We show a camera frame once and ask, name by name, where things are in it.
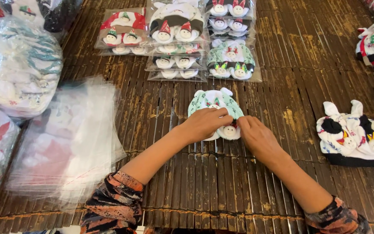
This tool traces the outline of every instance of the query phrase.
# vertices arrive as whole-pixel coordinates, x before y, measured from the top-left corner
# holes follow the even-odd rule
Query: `wooden slat table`
[[[318,183],[370,221],[374,231],[374,168],[330,166],[319,148],[322,103],[349,112],[350,100],[374,119],[374,69],[355,58],[356,31],[373,23],[360,0],[258,0],[257,59],[262,83],[209,80],[148,82],[146,57],[100,57],[94,50],[105,9],[140,1],[86,0],[64,44],[63,81],[103,75],[122,90],[116,119],[129,157],[143,152],[187,118],[197,90],[233,91],[245,114],[272,129],[282,147]],[[306,233],[304,214],[281,181],[242,141],[197,142],[163,166],[145,189],[145,226]],[[78,224],[83,204],[65,214],[50,200],[0,194],[0,234]]]

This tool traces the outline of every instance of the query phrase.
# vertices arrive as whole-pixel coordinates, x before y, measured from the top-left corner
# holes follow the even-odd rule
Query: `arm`
[[[136,224],[142,218],[140,201],[144,184],[182,148],[211,137],[218,128],[232,121],[226,108],[198,110],[120,171],[109,174],[86,202],[81,233],[115,230],[135,234]]]
[[[242,140],[288,188],[305,212],[307,224],[326,233],[367,233],[367,220],[348,209],[305,173],[280,147],[273,133],[256,117],[238,119]]]

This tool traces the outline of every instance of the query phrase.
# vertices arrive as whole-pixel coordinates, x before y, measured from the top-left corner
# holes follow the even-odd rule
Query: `forearm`
[[[332,195],[305,173],[289,155],[284,152],[279,158],[281,159],[268,167],[288,188],[306,213],[319,212],[333,201]]]
[[[159,141],[129,161],[120,171],[142,184],[147,184],[164,163],[186,145],[188,145],[187,139],[180,133],[180,129],[175,127]]]

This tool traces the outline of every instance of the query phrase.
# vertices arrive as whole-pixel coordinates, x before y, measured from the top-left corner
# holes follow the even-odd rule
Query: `patterned sleeve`
[[[367,220],[353,209],[346,208],[342,200],[334,200],[324,210],[307,214],[307,224],[314,228],[314,233],[328,234],[370,234]]]
[[[143,188],[143,184],[123,172],[107,175],[86,202],[80,233],[136,234],[136,224],[142,219]]]

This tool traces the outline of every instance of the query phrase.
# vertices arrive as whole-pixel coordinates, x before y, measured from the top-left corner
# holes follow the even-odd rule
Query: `hand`
[[[187,144],[191,144],[210,138],[218,128],[232,122],[233,117],[226,108],[204,108],[194,112],[176,128],[182,134],[181,137],[187,140]]]
[[[240,135],[246,147],[257,160],[267,167],[283,159],[284,156],[289,157],[278,144],[272,131],[263,125],[256,117],[240,117],[237,120],[237,125],[241,128]]]

